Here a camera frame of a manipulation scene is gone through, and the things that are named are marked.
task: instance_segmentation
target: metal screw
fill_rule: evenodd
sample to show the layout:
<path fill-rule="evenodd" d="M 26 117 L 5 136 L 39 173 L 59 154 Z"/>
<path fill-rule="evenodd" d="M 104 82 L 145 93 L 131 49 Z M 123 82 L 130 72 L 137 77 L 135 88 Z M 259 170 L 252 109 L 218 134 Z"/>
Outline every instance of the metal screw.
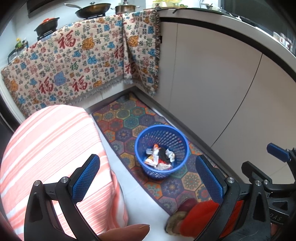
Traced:
<path fill-rule="evenodd" d="M 227 182 L 234 183 L 235 182 L 235 179 L 233 177 L 228 177 L 227 178 Z"/>
<path fill-rule="evenodd" d="M 39 180 L 37 180 L 37 181 L 34 182 L 34 186 L 36 186 L 36 187 L 39 186 L 39 184 L 40 184 L 40 181 Z"/>
<path fill-rule="evenodd" d="M 69 180 L 68 177 L 62 177 L 61 182 L 62 182 L 62 183 L 66 183 L 68 180 Z"/>
<path fill-rule="evenodd" d="M 255 184 L 256 184 L 258 187 L 260 187 L 262 183 L 261 183 L 260 181 L 256 180 L 256 181 L 255 181 Z"/>

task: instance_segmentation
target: red sleeve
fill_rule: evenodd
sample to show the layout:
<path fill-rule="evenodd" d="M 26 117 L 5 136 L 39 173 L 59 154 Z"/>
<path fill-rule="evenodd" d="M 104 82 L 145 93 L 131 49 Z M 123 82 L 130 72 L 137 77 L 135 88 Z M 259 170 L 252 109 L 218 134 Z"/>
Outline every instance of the red sleeve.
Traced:
<path fill-rule="evenodd" d="M 228 223 L 226 224 L 220 237 L 224 237 L 231 233 L 241 210 L 242 204 L 243 201 L 238 201 L 236 203 L 230 219 L 228 220 Z M 213 217 L 218 207 L 219 204 L 212 200 L 197 203 L 183 220 L 180 228 L 181 235 L 186 237 L 197 237 Z"/>

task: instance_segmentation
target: white cabinet door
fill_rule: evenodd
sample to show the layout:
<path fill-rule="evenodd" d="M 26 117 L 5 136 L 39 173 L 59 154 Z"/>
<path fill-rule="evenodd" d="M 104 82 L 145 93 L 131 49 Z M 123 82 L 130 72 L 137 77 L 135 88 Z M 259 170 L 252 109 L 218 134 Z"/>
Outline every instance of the white cabinet door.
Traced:
<path fill-rule="evenodd" d="M 170 104 L 170 94 L 173 83 L 177 26 L 177 23 L 161 23 L 160 26 L 162 44 L 160 47 L 160 61 L 158 69 L 159 87 L 153 99 L 155 99 L 167 110 Z"/>
<path fill-rule="evenodd" d="M 212 147 L 244 181 L 245 161 L 271 176 L 286 165 L 269 155 L 266 146 L 272 142 L 284 149 L 296 147 L 295 93 L 294 80 L 263 55 L 246 98 Z"/>
<path fill-rule="evenodd" d="M 228 35 L 178 24 L 169 111 L 211 146 L 245 97 L 260 58 Z"/>

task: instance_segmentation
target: stove burner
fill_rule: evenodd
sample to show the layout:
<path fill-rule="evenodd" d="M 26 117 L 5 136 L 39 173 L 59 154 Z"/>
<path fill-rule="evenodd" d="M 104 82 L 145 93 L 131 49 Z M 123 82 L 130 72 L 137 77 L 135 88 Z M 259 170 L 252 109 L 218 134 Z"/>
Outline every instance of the stove burner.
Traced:
<path fill-rule="evenodd" d="M 90 18 L 85 18 L 84 20 L 89 20 L 89 19 L 93 19 L 93 18 L 100 18 L 100 17 L 105 17 L 106 14 L 101 14 L 101 15 L 97 15 L 97 16 L 94 16 L 94 17 L 90 17 Z"/>
<path fill-rule="evenodd" d="M 43 34 L 43 35 L 41 35 L 41 36 L 38 36 L 37 37 L 37 40 L 39 41 L 39 40 L 41 40 L 41 39 L 43 39 L 43 38 L 45 38 L 45 37 L 47 37 L 47 36 L 49 36 L 49 35 L 51 35 L 53 32 L 55 32 L 56 30 L 49 30 L 48 32 L 46 32 L 45 34 Z"/>

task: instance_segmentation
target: striped fabric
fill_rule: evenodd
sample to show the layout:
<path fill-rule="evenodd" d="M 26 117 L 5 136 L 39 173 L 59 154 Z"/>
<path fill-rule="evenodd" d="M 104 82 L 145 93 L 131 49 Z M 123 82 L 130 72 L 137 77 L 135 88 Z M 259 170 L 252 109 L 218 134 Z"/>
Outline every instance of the striped fabric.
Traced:
<path fill-rule="evenodd" d="M 119 183 L 93 119 L 84 109 L 50 106 L 34 113 L 17 129 L 3 156 L 0 194 L 10 225 L 22 240 L 33 182 L 54 183 L 69 177 L 91 154 L 100 157 L 101 167 L 77 206 L 97 234 L 125 227 L 128 216 Z M 59 203 L 53 204 L 65 233 L 74 237 Z"/>

